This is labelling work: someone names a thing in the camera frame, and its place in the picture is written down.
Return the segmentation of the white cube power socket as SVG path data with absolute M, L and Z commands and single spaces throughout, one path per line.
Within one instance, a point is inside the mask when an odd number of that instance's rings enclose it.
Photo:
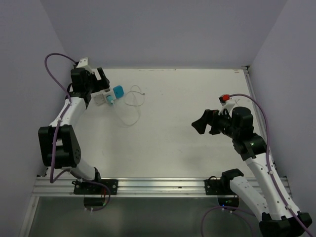
M 94 92 L 91 94 L 91 97 L 96 106 L 101 106 L 102 104 L 107 103 L 106 96 L 108 95 L 112 95 L 116 99 L 114 92 L 111 88 L 100 90 L 99 92 Z

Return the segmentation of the teal usb charger plug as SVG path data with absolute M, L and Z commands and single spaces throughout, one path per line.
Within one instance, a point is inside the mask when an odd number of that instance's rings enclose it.
M 113 105 L 115 102 L 115 98 L 112 95 L 106 96 L 106 101 L 109 105 Z

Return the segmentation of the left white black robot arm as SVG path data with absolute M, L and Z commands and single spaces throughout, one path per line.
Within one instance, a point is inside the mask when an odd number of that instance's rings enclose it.
M 78 179 L 86 180 L 85 188 L 92 194 L 102 190 L 103 182 L 97 168 L 81 160 L 81 149 L 74 127 L 80 116 L 87 109 L 91 94 L 110 88 L 110 82 L 102 68 L 97 68 L 100 80 L 94 72 L 83 67 L 71 70 L 73 91 L 66 96 L 63 109 L 57 118 L 38 131 L 39 145 L 43 164 L 50 167 L 50 182 L 55 182 L 60 175 L 54 176 L 55 169 L 70 172 Z

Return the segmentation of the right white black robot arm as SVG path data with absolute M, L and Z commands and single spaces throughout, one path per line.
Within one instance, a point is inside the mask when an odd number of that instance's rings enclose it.
M 254 189 L 238 169 L 222 173 L 222 192 L 237 194 L 259 221 L 264 237 L 299 237 L 312 224 L 310 215 L 301 212 L 282 184 L 268 155 L 264 139 L 254 133 L 253 115 L 246 107 L 205 110 L 192 127 L 204 134 L 210 125 L 211 135 L 224 134 L 232 139 L 234 149 L 254 174 L 261 192 Z

